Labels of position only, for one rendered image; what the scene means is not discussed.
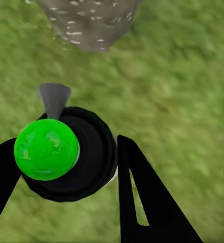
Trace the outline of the pesticide atomizer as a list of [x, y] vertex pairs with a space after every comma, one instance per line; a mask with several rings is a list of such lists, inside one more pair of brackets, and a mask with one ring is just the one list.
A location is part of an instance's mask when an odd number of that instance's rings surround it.
[[95, 194], [118, 174], [117, 142], [96, 113], [65, 107], [72, 90], [38, 87], [44, 113], [20, 131], [14, 159], [28, 187], [44, 199], [75, 202]]

